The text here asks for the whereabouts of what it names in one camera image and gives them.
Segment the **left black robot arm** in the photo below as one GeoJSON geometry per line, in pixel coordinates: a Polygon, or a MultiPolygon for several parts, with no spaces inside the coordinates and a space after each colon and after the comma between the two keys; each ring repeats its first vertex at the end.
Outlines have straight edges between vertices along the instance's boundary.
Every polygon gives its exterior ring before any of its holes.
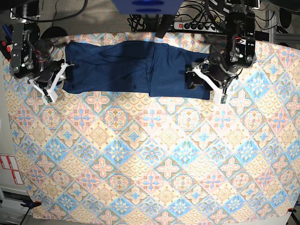
{"type": "Polygon", "coordinates": [[[256,62],[255,56],[255,13],[260,7],[258,0],[223,0],[217,4],[219,9],[229,7],[224,23],[219,24],[211,14],[210,2],[204,8],[214,27],[226,34],[227,44],[224,53],[212,52],[201,63],[192,63],[186,71],[187,87],[196,89],[203,86],[214,91],[213,101],[225,104],[228,91],[242,70],[256,62]]]}

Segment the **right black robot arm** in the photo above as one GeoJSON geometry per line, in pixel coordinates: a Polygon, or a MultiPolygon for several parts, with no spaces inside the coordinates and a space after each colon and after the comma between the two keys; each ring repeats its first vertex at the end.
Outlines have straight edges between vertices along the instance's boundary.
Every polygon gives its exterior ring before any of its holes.
{"type": "Polygon", "coordinates": [[[55,88],[67,79],[66,69],[71,66],[64,59],[51,60],[55,45],[40,38],[40,29],[32,20],[40,17],[38,0],[11,9],[10,17],[21,20],[12,29],[12,50],[9,72],[16,79],[27,78],[45,104],[54,103],[55,88]]]}

